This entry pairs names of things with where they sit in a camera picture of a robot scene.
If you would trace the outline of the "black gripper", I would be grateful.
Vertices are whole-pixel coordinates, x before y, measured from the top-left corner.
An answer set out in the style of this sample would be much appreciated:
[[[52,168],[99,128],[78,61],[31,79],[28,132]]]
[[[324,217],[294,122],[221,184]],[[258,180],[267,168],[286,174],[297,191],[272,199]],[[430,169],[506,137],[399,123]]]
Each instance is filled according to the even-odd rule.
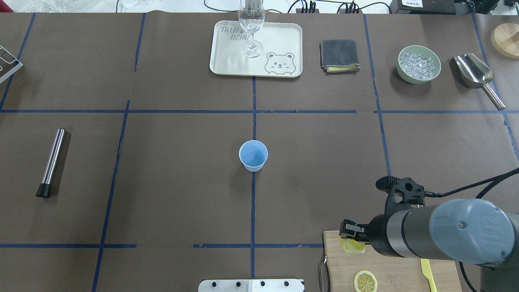
[[[414,205],[425,204],[425,189],[411,178],[385,176],[375,182],[375,187],[387,194],[384,214],[363,224],[361,237],[375,251],[390,257],[415,257],[404,235],[404,222]],[[360,227],[345,219],[341,222],[340,237],[354,240]]]

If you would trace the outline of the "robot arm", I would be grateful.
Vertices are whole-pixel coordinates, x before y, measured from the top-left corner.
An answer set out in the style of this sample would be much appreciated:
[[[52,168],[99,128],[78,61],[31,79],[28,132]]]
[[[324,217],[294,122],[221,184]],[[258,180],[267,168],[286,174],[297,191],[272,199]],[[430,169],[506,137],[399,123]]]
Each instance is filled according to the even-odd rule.
[[[481,292],[517,292],[518,214],[483,199],[518,174],[514,169],[447,193],[427,191],[411,178],[376,181],[387,194],[384,213],[368,224],[345,219],[339,236],[371,245],[388,257],[458,261],[481,267]]]

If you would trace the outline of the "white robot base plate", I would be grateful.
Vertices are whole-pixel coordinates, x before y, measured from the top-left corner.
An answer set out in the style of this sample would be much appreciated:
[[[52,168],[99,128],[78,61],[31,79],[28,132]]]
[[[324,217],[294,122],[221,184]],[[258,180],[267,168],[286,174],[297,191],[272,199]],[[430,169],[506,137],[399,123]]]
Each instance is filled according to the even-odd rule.
[[[199,292],[304,292],[302,279],[208,279]]]

